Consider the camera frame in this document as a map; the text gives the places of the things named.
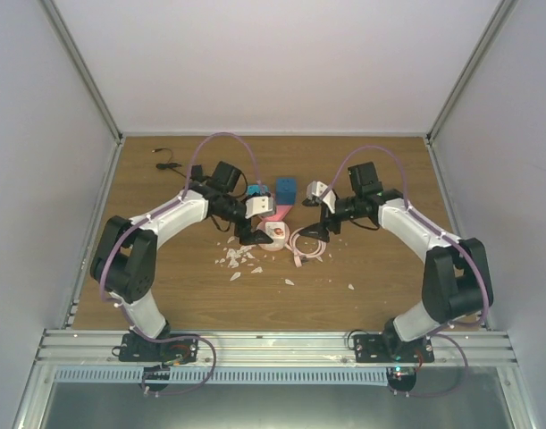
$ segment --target wooden table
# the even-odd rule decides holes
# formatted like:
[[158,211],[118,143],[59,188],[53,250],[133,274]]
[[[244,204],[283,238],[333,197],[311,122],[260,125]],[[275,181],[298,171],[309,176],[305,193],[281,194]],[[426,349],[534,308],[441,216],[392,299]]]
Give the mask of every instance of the wooden table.
[[[175,159],[187,164],[201,138],[127,139],[105,210],[132,217],[172,198],[184,184],[180,175],[158,171],[169,147]],[[274,187],[281,176],[295,177],[297,201],[302,201],[312,180],[330,182],[340,162],[365,144],[391,149],[404,164],[409,195],[414,205],[442,227],[449,227],[433,167],[421,139],[378,138],[247,138],[259,162],[264,183]],[[198,162],[212,172],[220,161],[238,166],[255,182],[245,149],[235,140],[218,138],[201,152]],[[354,156],[350,165],[374,161],[385,188],[401,189],[395,164],[379,151]],[[341,196],[352,195],[346,170],[337,182]],[[318,208],[296,205],[285,218],[293,230],[317,222]],[[365,231],[346,223],[333,236],[323,262],[294,266],[288,250],[252,251],[237,269],[216,264],[225,257],[231,233],[219,232],[210,221],[193,225],[168,241],[159,251],[153,292],[161,312],[175,329],[215,330],[379,330],[390,317],[401,314],[419,299],[423,265],[403,243],[386,231]],[[300,239],[304,249],[311,239]],[[257,266],[262,273],[250,273]],[[234,272],[239,279],[230,282]],[[285,279],[294,286],[285,284]],[[97,283],[88,278],[80,296],[76,329],[124,329],[120,311],[100,302]]]

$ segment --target wooden tabletop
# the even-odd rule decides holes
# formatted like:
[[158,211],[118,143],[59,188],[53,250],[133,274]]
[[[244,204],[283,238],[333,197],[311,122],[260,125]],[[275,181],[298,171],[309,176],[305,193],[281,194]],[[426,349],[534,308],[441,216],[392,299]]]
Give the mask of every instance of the wooden tabletop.
[[[171,171],[158,171],[169,153],[152,153],[169,147],[175,161],[187,165],[201,138],[128,138],[122,151],[105,219],[113,215],[141,215],[174,197],[184,180]],[[310,181],[332,180],[344,157],[362,145],[381,145],[392,150],[403,163],[414,205],[444,228],[448,217],[441,199],[428,153],[421,139],[259,137],[247,138],[253,148],[265,184],[274,188],[278,177],[297,180],[297,202],[305,198]],[[218,138],[201,151],[199,164],[212,172],[226,161],[239,167],[255,183],[249,156],[231,138]],[[386,154],[365,151],[350,165],[374,161],[384,188],[401,189],[399,172]],[[238,189],[242,190],[242,180]],[[346,170],[336,190],[352,195]],[[319,209],[299,203],[285,222],[292,229],[317,222]],[[422,289],[423,264],[399,239],[387,231],[366,231],[350,223],[342,234],[332,236],[323,262],[294,265],[288,250],[252,250],[255,260],[231,269],[215,263],[225,257],[225,248],[239,249],[232,233],[215,229],[205,220],[169,240],[158,252],[153,293],[161,312],[174,329],[210,330],[379,330],[386,320],[412,307]],[[315,248],[301,238],[304,250]],[[262,273],[251,273],[256,267]],[[230,282],[235,272],[241,276]],[[288,285],[289,279],[294,285]],[[80,296],[76,329],[125,329],[120,311],[100,302],[97,283],[88,278]]]

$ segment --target white backdrop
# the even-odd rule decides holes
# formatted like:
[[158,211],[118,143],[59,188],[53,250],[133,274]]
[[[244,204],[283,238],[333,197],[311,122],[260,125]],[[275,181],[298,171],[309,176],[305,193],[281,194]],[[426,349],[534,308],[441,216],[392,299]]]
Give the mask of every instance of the white backdrop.
[[60,327],[113,147],[40,4],[0,0],[0,428]]
[[56,0],[128,133],[427,132],[498,0]]
[[436,145],[458,223],[487,248],[493,325],[546,428],[546,1],[517,3]]

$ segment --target gray panel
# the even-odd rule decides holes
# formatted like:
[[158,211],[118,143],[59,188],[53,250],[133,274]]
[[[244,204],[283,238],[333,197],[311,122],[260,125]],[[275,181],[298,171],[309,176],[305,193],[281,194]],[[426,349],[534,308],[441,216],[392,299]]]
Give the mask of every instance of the gray panel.
[[[420,384],[441,389],[460,374],[424,370]],[[462,391],[436,400],[394,397],[385,387],[278,385],[207,385],[154,399],[137,385],[59,383],[50,407],[46,429],[512,427],[495,370],[474,370]]]
[[63,318],[112,150],[40,5],[0,0],[0,428]]
[[435,141],[461,229],[482,240],[546,428],[546,1],[518,2]]

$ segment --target robotic arm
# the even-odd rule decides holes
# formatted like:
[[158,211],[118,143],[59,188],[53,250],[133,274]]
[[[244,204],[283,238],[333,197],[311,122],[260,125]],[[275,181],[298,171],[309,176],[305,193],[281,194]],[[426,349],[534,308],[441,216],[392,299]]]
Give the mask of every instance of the robotic arm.
[[[301,235],[328,242],[329,232],[340,233],[343,221],[368,217],[400,238],[424,262],[422,299],[403,315],[388,321],[382,332],[385,353],[392,361],[404,356],[413,357],[414,349],[422,338],[435,328],[471,315],[483,308],[483,296],[478,282],[466,260],[446,240],[457,242],[473,259],[487,290],[489,306],[493,302],[491,278],[485,248],[477,239],[462,240],[442,230],[417,212],[418,221],[405,207],[401,193],[395,189],[384,190],[374,163],[349,168],[349,177],[355,195],[338,198],[333,190],[320,181],[307,188],[305,206],[321,206],[320,222],[306,227]],[[432,228],[442,231],[438,236]]]
[[[273,198],[264,195],[237,200],[230,193],[235,189],[239,177],[239,169],[220,162],[211,177],[190,183],[185,198],[182,190],[175,198],[153,210],[151,213],[161,213],[155,218],[150,213],[130,219],[114,216],[106,223],[90,267],[90,275],[97,281],[102,276],[105,260],[116,241],[132,225],[148,219],[122,243],[122,247],[129,251],[118,250],[105,280],[106,291],[121,303],[129,322],[147,337],[162,339],[170,335],[170,325],[157,308],[151,292],[157,250],[167,240],[194,223],[202,222],[209,216],[218,216],[234,223],[234,235],[239,237],[242,245],[273,241],[263,231],[254,230],[251,226],[254,216],[274,214]],[[133,335],[135,338],[132,343],[137,344],[134,349],[143,351],[145,340],[141,340],[135,333]],[[163,350],[160,350],[163,346],[149,348],[154,355],[163,354]],[[153,358],[151,353],[145,353],[145,356],[144,353],[130,355],[138,355],[135,360],[160,360],[158,357]]]

